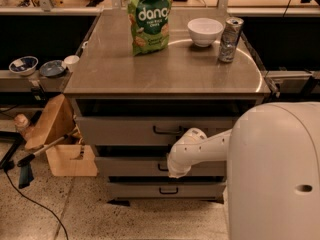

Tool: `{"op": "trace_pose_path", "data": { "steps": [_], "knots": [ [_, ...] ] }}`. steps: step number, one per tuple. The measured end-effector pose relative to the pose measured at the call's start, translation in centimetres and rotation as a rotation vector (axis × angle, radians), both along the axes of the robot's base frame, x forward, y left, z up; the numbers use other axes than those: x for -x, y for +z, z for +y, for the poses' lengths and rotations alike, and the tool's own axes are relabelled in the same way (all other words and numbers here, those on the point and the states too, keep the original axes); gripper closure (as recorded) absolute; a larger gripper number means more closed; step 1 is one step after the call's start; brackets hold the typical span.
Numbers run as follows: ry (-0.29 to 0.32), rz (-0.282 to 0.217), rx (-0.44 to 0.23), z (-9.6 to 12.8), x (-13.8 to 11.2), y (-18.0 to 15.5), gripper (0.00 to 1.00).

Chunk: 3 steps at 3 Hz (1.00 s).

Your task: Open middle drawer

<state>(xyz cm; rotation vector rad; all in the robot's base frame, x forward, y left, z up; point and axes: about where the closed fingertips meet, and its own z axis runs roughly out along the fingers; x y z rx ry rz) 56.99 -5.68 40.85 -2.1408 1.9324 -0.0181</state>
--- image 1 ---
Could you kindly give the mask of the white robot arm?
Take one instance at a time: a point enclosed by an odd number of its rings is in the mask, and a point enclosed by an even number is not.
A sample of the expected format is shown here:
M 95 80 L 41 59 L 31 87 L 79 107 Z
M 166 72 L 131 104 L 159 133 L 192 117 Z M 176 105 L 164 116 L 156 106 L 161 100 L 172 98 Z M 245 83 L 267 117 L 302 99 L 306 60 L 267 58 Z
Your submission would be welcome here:
M 171 148 L 171 178 L 227 163 L 230 240 L 320 240 L 320 103 L 275 102 L 212 137 L 189 129 Z

